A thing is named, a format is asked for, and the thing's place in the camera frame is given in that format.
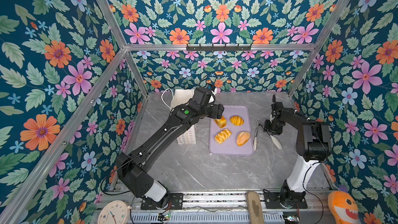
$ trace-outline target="croissant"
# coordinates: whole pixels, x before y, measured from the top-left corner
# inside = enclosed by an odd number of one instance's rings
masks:
[[[214,122],[218,125],[220,128],[224,128],[226,126],[226,119],[224,116],[221,117],[221,119],[214,119]]]
[[[236,126],[241,126],[244,123],[243,119],[239,116],[232,116],[229,121]]]
[[[231,131],[228,129],[224,129],[222,130],[220,133],[218,133],[216,135],[216,137],[214,137],[214,140],[218,143],[218,144],[222,144],[224,141],[227,140],[227,138],[231,137]]]

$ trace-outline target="orange flower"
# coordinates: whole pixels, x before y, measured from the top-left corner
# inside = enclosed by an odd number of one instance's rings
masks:
[[[210,5],[205,7],[205,12],[211,12],[211,6]]]
[[[336,177],[334,176],[334,175],[335,175],[334,170],[331,169],[331,168],[330,168],[330,165],[328,165],[328,164],[326,165],[326,168],[329,170],[329,174],[330,174],[331,179],[333,180],[333,182],[336,182]]]
[[[256,34],[253,36],[254,44],[268,44],[273,36],[272,30],[268,30],[268,28],[263,28],[263,30],[257,30]]]
[[[86,209],[87,202],[83,202],[82,205],[79,207],[79,211],[82,212]]]
[[[114,166],[114,167],[113,167],[113,170],[111,171],[111,176],[109,177],[109,183],[112,183],[113,178],[114,178],[115,175],[116,175],[116,173],[115,173],[116,169],[117,169],[116,166]]]
[[[242,11],[242,7],[240,5],[236,5],[234,8],[235,12],[241,12]]]
[[[284,79],[282,79],[282,80],[280,80],[280,81],[277,81],[277,82],[275,83],[276,87],[279,87],[279,88],[285,87],[286,84],[287,84],[287,81],[284,80]]]
[[[216,82],[214,83],[214,86],[220,88],[220,87],[222,87],[222,83],[223,83],[222,80],[216,80]]]
[[[189,36],[187,36],[187,32],[185,30],[176,28],[176,30],[172,30],[170,32],[170,35],[170,41],[172,41],[173,44],[188,44]]]
[[[140,102],[138,103],[137,112],[140,112],[140,111],[141,111],[141,107],[142,107],[142,101],[140,101]]]
[[[122,14],[124,14],[123,17],[130,22],[137,22],[138,18],[140,18],[137,10],[134,7],[131,7],[131,5],[122,5],[121,11]]]
[[[220,22],[224,22],[226,19],[228,19],[229,10],[227,9],[226,5],[220,5],[216,10],[216,14],[216,18],[220,20]]]
[[[328,46],[328,50],[326,51],[326,60],[328,62],[335,62],[341,57],[340,52],[343,52],[343,46],[341,46],[342,42],[340,40],[335,40]]]
[[[394,62],[394,58],[398,59],[398,40],[387,41],[383,43],[383,47],[379,47],[377,50],[378,55],[376,55],[376,60],[380,60],[380,64],[391,64]]]
[[[50,116],[47,119],[47,115],[38,114],[36,115],[36,121],[32,118],[28,119],[24,124],[28,130],[21,132],[21,141],[28,141],[25,143],[25,147],[29,150],[36,149],[39,146],[39,151],[45,150],[49,147],[49,143],[52,144],[54,139],[57,137],[55,134],[59,133],[59,124],[56,124],[57,120]]]
[[[162,83],[158,80],[152,80],[150,82],[150,85],[154,88],[161,88],[162,87]]]
[[[117,121],[117,125],[116,125],[116,133],[118,135],[122,135],[123,132],[124,132],[125,127],[126,127],[126,122],[124,121],[124,119],[122,119],[122,118],[119,119]]]
[[[113,45],[108,40],[102,40],[99,50],[102,52],[102,58],[107,62],[111,62],[115,56]]]
[[[363,221],[365,221],[366,224],[381,224],[381,220],[379,218],[376,219],[373,213],[365,213]]]
[[[300,112],[300,105],[299,105],[299,103],[295,102],[295,106],[296,106],[297,111]]]
[[[393,131],[396,131],[396,132],[394,132],[394,137],[398,140],[398,123],[397,122],[391,123],[391,129]]]
[[[65,43],[52,41],[51,46],[46,45],[44,49],[47,51],[44,53],[44,56],[47,60],[50,60],[50,64],[54,67],[63,68],[65,65],[68,65],[72,60],[70,56],[70,50],[68,47],[65,47]]]
[[[311,7],[307,14],[305,15],[307,17],[307,21],[314,22],[316,19],[321,17],[321,14],[324,12],[324,6],[323,4],[319,5],[316,4],[314,7]]]

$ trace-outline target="green leaf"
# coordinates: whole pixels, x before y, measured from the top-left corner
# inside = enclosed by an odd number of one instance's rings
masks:
[[[25,58],[23,57],[23,52],[18,45],[13,44],[12,42],[3,42],[1,48],[2,52],[5,53],[10,62],[15,62],[19,68],[22,68]]]

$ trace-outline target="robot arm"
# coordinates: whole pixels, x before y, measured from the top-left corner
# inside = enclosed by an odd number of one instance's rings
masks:
[[[122,152],[117,156],[116,166],[120,168],[117,176],[136,197],[149,197],[159,208],[166,206],[169,191],[149,176],[147,171],[162,152],[199,119],[222,117],[223,105],[209,103],[211,97],[215,99],[211,89],[214,86],[196,88],[192,99],[176,106],[164,125],[143,145],[128,155]]]

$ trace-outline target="bread loaf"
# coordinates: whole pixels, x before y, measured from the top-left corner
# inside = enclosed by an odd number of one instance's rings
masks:
[[[228,129],[224,129],[222,130],[220,133],[218,133],[216,135],[216,137],[214,137],[214,140],[218,143],[218,144],[222,144],[224,143],[224,141],[227,140],[227,138],[231,137],[231,131]]]

